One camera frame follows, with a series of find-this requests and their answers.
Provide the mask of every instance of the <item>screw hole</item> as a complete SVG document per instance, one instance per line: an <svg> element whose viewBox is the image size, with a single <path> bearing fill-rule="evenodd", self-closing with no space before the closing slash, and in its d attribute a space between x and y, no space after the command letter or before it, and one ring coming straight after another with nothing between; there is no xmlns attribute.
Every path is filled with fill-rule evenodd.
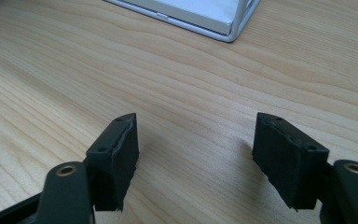
<svg viewBox="0 0 358 224"><path fill-rule="evenodd" d="M355 163L346 163L344 164L344 167L351 171L352 173L358 174L358 164Z"/></svg>
<svg viewBox="0 0 358 224"><path fill-rule="evenodd" d="M316 146L314 146L314 145L306 145L306 148L307 149L310 149L310 150L316 150L316 149L318 149Z"/></svg>
<svg viewBox="0 0 358 224"><path fill-rule="evenodd" d="M76 172L76 167L73 166L73 165L67 165L67 166L64 166L62 167L61 169L59 169L57 171L57 176L66 176L66 175L71 175L73 174L74 172Z"/></svg>

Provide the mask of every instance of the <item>black mounting arm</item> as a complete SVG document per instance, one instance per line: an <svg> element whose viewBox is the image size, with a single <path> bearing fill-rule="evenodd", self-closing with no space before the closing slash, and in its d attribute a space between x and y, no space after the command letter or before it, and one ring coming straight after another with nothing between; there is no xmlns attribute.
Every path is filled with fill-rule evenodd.
<svg viewBox="0 0 358 224"><path fill-rule="evenodd" d="M136 115L114 119L83 162L52 168L42 193L0 212L0 224L95 223L93 206L122 210L138 157Z"/></svg>
<svg viewBox="0 0 358 224"><path fill-rule="evenodd" d="M323 203L325 223L358 224L358 162L327 162L329 150L286 120L258 113L254 160L288 207Z"/></svg>

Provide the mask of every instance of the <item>wood grain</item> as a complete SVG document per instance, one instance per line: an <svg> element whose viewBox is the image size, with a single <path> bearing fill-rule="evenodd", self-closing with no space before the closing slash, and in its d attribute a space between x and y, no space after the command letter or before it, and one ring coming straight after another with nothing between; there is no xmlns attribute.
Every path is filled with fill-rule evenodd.
<svg viewBox="0 0 358 224"><path fill-rule="evenodd" d="M0 210L136 112L124 212L98 223L318 223L253 162L258 111L358 161L358 1L262 1L226 44L103 1L0 0Z"/></svg>

